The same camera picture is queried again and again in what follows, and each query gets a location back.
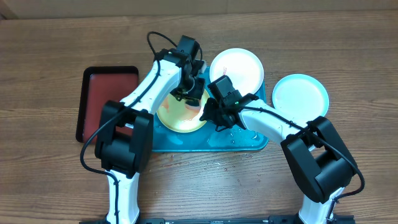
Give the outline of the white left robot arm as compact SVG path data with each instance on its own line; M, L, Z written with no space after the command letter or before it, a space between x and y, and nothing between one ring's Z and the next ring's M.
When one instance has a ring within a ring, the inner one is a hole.
M173 48L154 54L152 69L120 102L103 106L95 131L95 156L109 183L109 212L104 223L137 223L139 174L152 152L154 115L168 95L198 108L205 81L198 77L205 63L197 58L199 43L182 36Z

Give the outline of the light blue plate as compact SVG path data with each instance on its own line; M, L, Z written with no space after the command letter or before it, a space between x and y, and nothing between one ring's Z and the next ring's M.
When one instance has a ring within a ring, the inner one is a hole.
M312 121L328 112L330 99L326 88L315 78L305 74L291 74L282 78L272 92L274 108Z

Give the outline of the yellow plate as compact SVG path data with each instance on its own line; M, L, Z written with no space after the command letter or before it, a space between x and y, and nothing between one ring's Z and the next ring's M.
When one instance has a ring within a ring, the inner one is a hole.
M171 94L168 94L156 114L162 124L172 131L190 133L205 125L206 121L200 121L200 117L209 97L205 90L200 101L201 110L196 113L186 109L184 100L177 101Z

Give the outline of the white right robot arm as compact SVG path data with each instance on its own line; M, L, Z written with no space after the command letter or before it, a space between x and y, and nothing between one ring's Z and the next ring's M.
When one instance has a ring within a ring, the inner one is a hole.
M205 104L202 120L216 131L239 126L280 144L295 183L304 194L296 215L273 216L269 223L354 223L351 216L334 213L344 189L358 174L351 153L331 122L319 116L302 122L271 108L258 96L241 95L223 75L208 85L212 97Z

